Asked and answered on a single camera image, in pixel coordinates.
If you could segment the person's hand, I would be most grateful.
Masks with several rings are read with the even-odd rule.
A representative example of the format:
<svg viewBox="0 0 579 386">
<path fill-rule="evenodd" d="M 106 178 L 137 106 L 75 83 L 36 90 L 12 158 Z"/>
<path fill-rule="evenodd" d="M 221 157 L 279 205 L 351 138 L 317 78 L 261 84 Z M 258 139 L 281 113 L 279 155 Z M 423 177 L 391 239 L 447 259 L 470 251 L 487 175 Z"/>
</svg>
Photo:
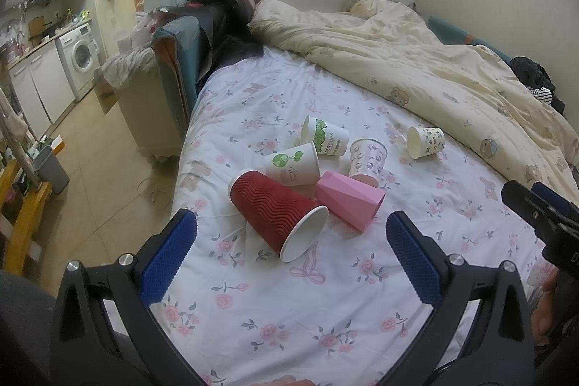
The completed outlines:
<svg viewBox="0 0 579 386">
<path fill-rule="evenodd" d="M 559 270 L 554 268 L 541 287 L 541 297 L 531 315 L 534 343 L 537 347 L 549 343 L 548 336 L 554 322 L 554 289 L 557 286 Z"/>
</svg>

